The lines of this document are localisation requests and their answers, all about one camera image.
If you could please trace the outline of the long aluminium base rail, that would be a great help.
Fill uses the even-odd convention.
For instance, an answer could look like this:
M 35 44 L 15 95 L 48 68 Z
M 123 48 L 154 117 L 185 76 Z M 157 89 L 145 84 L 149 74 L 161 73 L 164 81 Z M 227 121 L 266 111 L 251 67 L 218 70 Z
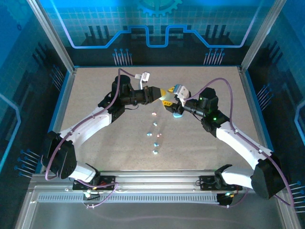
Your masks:
M 245 174 L 249 169 L 230 168 L 234 174 L 225 174 L 228 177 L 226 184 L 249 188 L 251 179 Z M 200 187 L 196 185 L 199 176 L 215 176 L 213 170 L 126 170 L 126 171 L 103 171 L 101 176 L 115 176 L 115 188 L 118 192 L 126 193 L 188 193 L 199 192 Z M 60 192 L 72 192 L 74 179 L 56 178 L 46 181 L 43 175 L 34 175 L 29 184 L 29 190 L 41 188 L 46 191 L 58 189 Z M 111 190 L 95 192 L 106 193 Z M 237 191 L 202 191 L 206 193 L 225 193 Z

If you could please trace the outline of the aluminium table side rail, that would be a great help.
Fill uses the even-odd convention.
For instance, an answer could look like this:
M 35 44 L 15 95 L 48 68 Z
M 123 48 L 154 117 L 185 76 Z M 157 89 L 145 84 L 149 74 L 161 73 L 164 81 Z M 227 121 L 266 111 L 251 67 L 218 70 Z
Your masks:
M 48 137 L 48 133 L 51 131 L 58 133 L 61 130 L 65 112 L 66 112 L 67 105 L 68 105 L 68 101 L 69 101 L 69 97 L 71 94 L 72 86 L 74 83 L 74 79 L 75 79 L 74 73 L 70 73 L 70 72 L 66 73 L 57 103 L 55 105 L 53 115 L 51 118 L 51 123 L 49 125 L 47 134 L 44 137 L 43 142 L 42 142 L 42 148 L 41 148 L 42 155 L 44 154 L 44 148 L 45 148 L 44 143 Z
M 254 121 L 254 126 L 258 135 L 259 142 L 265 146 L 266 148 L 271 149 L 274 151 L 270 135 L 266 128 L 266 124 L 263 118 L 263 114 L 256 97 L 256 93 L 254 90 L 253 83 L 251 81 L 251 77 L 248 71 L 244 71 L 241 67 L 237 67 L 241 82 L 244 88 L 244 92 L 246 95 L 246 99 L 248 101 L 248 105 L 250 108 L 250 112 Z

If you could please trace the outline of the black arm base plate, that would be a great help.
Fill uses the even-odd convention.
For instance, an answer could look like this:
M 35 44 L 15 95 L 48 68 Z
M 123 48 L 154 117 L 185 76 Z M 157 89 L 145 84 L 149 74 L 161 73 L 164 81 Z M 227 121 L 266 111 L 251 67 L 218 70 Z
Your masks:
M 201 191 L 241 191 L 243 188 L 237 185 L 228 185 L 220 181 L 215 176 L 199 176 L 196 185 Z
M 89 186 L 84 185 L 83 183 L 79 181 L 74 181 L 72 185 L 73 191 L 85 191 L 85 190 L 98 190 L 98 191 L 104 191 L 104 190 L 114 190 L 115 188 L 115 176 L 100 176 L 99 180 L 97 181 L 96 185 L 93 184 L 93 182 L 90 182 Z

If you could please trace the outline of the aluminium frame post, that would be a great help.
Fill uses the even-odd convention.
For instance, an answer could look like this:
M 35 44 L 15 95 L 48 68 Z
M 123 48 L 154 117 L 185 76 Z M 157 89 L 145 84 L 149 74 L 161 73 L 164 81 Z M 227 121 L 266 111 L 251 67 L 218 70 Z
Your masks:
M 280 12 L 282 11 L 285 3 L 287 0 L 274 0 L 273 5 L 271 6 L 270 10 L 268 11 L 260 29 L 258 30 L 254 41 L 252 42 L 248 52 L 246 53 L 242 63 L 240 73 L 245 73 L 249 68 L 252 60 L 258 53 L 260 47 L 262 46 L 265 38 L 267 37 L 268 33 L 270 32 L 274 22 L 276 21 L 277 17 L 279 16 Z
M 51 20 L 49 19 L 45 9 L 43 8 L 39 0 L 26 0 L 26 1 L 29 4 L 30 8 L 32 9 L 37 20 L 39 21 L 40 25 L 42 26 L 48 39 L 52 43 L 56 53 L 60 57 L 67 71 L 69 73 L 74 73 L 75 72 L 74 64 L 72 63 L 72 60 L 67 50 L 65 49 L 59 35 L 57 34 Z

